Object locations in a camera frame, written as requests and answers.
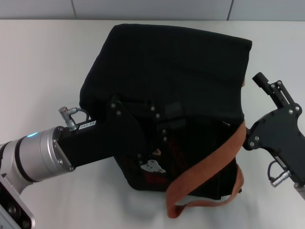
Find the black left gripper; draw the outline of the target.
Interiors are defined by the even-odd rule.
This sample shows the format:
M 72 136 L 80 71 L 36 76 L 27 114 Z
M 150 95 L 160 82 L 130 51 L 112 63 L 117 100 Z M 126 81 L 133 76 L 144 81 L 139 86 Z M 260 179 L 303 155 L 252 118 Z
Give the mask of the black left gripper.
M 74 167 L 112 156 L 131 156 L 144 162 L 175 130 L 186 127 L 181 102 L 158 104 L 150 100 L 124 101 L 114 95 L 106 105 L 104 120 L 67 128 L 58 144 Z M 145 118 L 145 134 L 135 117 Z

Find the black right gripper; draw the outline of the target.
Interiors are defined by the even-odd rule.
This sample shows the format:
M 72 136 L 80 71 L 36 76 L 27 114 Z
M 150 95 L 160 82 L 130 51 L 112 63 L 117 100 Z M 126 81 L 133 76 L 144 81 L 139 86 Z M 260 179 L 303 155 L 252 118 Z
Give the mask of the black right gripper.
M 305 183 L 305 136 L 297 122 L 302 108 L 295 103 L 281 80 L 269 83 L 261 73 L 252 80 L 268 96 L 278 109 L 269 112 L 246 131 L 243 147 L 250 151 L 264 149 L 281 168 L 289 171 L 295 183 Z

